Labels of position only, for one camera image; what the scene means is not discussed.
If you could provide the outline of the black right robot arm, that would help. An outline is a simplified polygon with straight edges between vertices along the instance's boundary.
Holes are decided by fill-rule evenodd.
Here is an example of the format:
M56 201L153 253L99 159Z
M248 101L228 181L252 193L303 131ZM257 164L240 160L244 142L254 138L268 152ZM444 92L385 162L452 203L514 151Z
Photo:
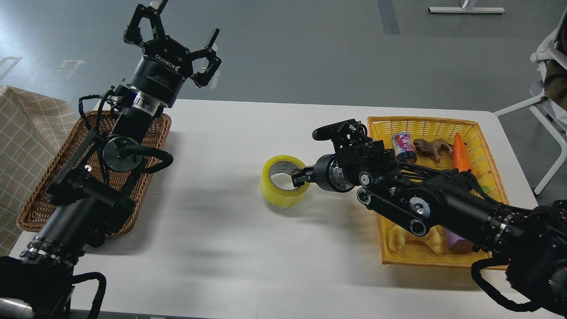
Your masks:
M470 172L400 162L354 119L320 127L312 137L332 141L334 153L295 169L295 187L316 183L341 193L358 187L361 204L418 237L443 226L472 242L474 251L491 252L472 264L470 274L500 306L566 315L565 204L528 210L498 202Z

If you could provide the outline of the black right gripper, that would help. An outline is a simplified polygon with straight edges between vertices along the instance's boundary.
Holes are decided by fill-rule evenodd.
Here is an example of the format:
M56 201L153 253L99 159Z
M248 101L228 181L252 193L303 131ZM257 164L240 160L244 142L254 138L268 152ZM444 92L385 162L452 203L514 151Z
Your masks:
M291 180L294 188L299 188L305 183L316 183L325 191L338 193L350 191L350 183L339 167L335 154L325 154L312 166L292 170Z

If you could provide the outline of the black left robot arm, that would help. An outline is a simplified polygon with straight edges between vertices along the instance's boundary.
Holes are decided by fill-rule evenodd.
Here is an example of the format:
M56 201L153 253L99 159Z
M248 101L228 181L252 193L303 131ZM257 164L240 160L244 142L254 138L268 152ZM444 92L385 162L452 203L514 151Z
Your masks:
M220 30L192 52L165 33L166 4L134 10L122 39L143 56L125 85L85 97L99 99L93 124L79 99L87 134L47 188L55 210L19 258L1 258L3 319L66 319L75 285L89 280L98 286L88 317L99 316L107 279L100 272L75 275L74 267L85 246L101 246L134 214L138 180L173 163L170 153L142 145L155 119L173 106L186 81L205 87L221 65L214 48Z

